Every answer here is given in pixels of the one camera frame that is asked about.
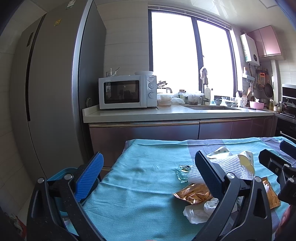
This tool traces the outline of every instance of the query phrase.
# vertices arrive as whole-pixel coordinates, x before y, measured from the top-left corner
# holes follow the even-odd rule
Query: blue tablecloth
[[[189,241],[203,224],[190,224],[183,210],[188,203],[172,193],[184,188],[176,175],[179,165],[192,165],[198,150],[206,154],[226,146],[232,154],[249,150],[254,154],[255,174],[268,177],[275,192],[280,188],[276,175],[259,164],[261,150],[268,149],[288,160],[279,150],[283,137],[211,139],[187,141],[131,140],[111,171],[83,206],[98,231],[108,241]],[[287,204],[272,210],[274,229]],[[76,233],[72,224],[68,230]]]

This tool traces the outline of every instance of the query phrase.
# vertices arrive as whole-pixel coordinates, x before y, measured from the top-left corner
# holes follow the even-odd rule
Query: metal screw
[[[260,177],[255,177],[255,181],[260,183],[261,182],[261,178]]]
[[[235,175],[231,172],[227,173],[226,176],[230,179],[233,179],[235,177]]]
[[[42,177],[41,178],[38,178],[37,182],[38,183],[43,183],[44,182],[44,178],[42,178]]]
[[[70,180],[70,179],[72,178],[72,174],[66,174],[66,175],[64,176],[64,178],[65,178],[66,180]]]

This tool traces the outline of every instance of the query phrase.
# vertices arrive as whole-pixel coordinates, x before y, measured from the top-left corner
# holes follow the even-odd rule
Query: gold foil wrapper
[[[267,198],[268,198],[270,209],[273,209],[275,207],[279,207],[281,205],[281,201],[279,200],[276,193],[274,192],[267,177],[262,178],[262,182],[263,182],[263,184],[268,185],[268,187],[269,187],[269,190],[267,191]]]
[[[213,198],[208,187],[203,183],[191,183],[173,195],[190,204],[199,204]]]

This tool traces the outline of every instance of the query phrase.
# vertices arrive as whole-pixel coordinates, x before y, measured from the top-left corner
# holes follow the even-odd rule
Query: sticker
[[[66,9],[68,9],[68,8],[72,8],[73,5],[74,5],[74,3],[75,3],[75,1],[76,1],[76,0],[72,0],[72,1],[70,1],[70,2],[68,3],[68,6],[67,6]]]
[[[54,27],[55,26],[57,26],[57,25],[59,25],[59,23],[61,22],[61,20],[59,19],[59,20],[57,20],[55,23],[54,23]]]

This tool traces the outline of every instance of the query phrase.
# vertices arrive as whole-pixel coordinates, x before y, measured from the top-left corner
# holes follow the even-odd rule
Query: microwave
[[[99,78],[100,109],[157,106],[154,75],[123,75]]]

